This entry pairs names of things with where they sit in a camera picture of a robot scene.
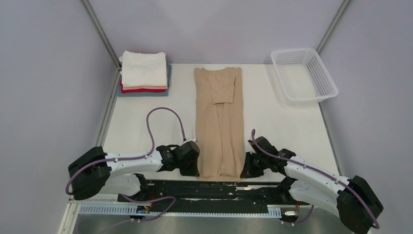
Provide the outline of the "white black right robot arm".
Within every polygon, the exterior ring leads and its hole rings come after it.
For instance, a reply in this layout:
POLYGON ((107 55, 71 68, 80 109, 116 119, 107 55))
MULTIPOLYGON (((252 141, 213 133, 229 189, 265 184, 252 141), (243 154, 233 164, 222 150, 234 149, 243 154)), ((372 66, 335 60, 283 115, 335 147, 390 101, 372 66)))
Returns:
POLYGON ((356 234, 379 229, 377 218, 384 207, 364 178, 348 178, 317 168, 288 149, 277 150, 263 136, 248 143, 254 151, 245 154, 241 178, 260 177, 270 169, 285 177, 278 190, 283 203, 295 200, 317 206, 337 216, 356 234))

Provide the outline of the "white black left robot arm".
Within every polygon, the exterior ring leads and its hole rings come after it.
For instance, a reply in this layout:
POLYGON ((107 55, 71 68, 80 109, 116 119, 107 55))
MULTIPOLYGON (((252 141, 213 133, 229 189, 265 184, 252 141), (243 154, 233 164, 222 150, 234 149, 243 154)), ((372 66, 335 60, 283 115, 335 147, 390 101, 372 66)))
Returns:
POLYGON ((143 172, 177 169, 183 176, 198 177, 199 154, 200 149, 193 140, 133 154, 106 153, 101 146, 93 147, 69 165, 66 192, 75 200, 97 194, 122 194, 142 202, 149 196, 143 172))

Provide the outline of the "beige t shirt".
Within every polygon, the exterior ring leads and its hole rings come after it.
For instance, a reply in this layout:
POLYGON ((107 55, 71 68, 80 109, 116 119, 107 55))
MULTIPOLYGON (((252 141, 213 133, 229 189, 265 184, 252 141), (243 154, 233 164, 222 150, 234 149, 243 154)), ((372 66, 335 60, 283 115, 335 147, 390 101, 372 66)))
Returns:
POLYGON ((242 70, 195 68, 194 80, 200 178, 238 180, 245 163, 242 70))

